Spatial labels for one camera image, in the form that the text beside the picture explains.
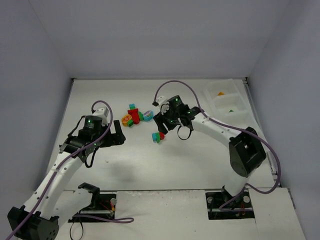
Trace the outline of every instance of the screw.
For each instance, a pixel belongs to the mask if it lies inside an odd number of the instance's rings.
[[[111,198],[110,203],[112,203],[112,205],[115,206],[117,204],[117,199]]]
[[[250,203],[250,197],[244,196],[244,197],[243,197],[243,201],[244,201],[246,204]]]
[[[209,196],[206,201],[208,202],[208,204],[211,204],[212,201],[214,200],[214,198],[212,196]]]

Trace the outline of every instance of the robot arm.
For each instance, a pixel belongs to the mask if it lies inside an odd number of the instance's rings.
[[[85,118],[83,128],[78,131],[77,136],[72,136],[76,129],[68,134],[68,138],[60,146],[60,153],[56,161],[34,194],[22,207],[13,207],[10,210],[8,220],[14,230],[32,212],[41,195],[45,192],[32,216],[16,232],[16,237],[23,240],[54,240],[58,234],[59,226],[62,226],[81,209],[88,206],[94,208],[98,204],[100,189],[88,183],[81,184],[68,198],[62,199],[60,196],[71,177],[87,161],[90,154],[99,148],[122,145],[125,142],[126,138],[118,120],[113,122],[115,133],[111,133],[109,130],[105,134],[108,129],[108,113],[108,109],[102,107],[92,115],[83,116],[82,118]],[[92,147],[80,151],[64,162],[70,154],[98,140],[103,134],[105,134],[103,138]]]
[[[176,126],[184,126],[190,131],[198,131],[212,137],[229,149],[233,172],[222,187],[225,201],[241,192],[250,175],[267,157],[261,142],[256,138],[214,124],[201,113],[198,107],[189,108],[184,104],[179,95],[170,99],[160,96],[153,105],[160,109],[160,112],[153,117],[160,132],[167,134]],[[257,134],[251,127],[246,130]]]

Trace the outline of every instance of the red wire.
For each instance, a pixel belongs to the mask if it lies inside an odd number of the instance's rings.
[[[100,202],[100,205],[101,205],[101,206],[103,206],[105,209],[107,209],[107,210],[109,210],[109,211],[110,211],[110,209],[109,209],[109,208],[107,208],[105,205],[103,205],[103,203],[102,203],[102,202]]]
[[[242,202],[241,203],[241,209],[243,209],[243,213],[242,215],[245,215],[246,214],[246,211],[245,211],[245,204]]]

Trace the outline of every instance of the small red and teal toy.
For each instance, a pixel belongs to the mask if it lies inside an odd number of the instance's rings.
[[[165,135],[162,132],[152,133],[152,140],[154,143],[160,143],[163,139],[165,139]]]
[[[144,120],[143,114],[139,111],[138,108],[136,108],[136,105],[134,105],[133,103],[129,104],[128,114],[131,115],[134,124],[139,124],[140,121]]]

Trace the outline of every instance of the green toy block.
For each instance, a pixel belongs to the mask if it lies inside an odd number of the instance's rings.
[[[134,121],[133,121],[132,119],[130,119],[130,120],[128,121],[128,123],[127,123],[127,126],[128,126],[129,128],[131,128],[133,125],[134,125]]]
[[[160,134],[157,132],[155,136],[156,136],[156,142],[160,143]]]
[[[138,111],[138,114],[139,114],[140,121],[143,121],[144,120],[144,115],[140,111]]]

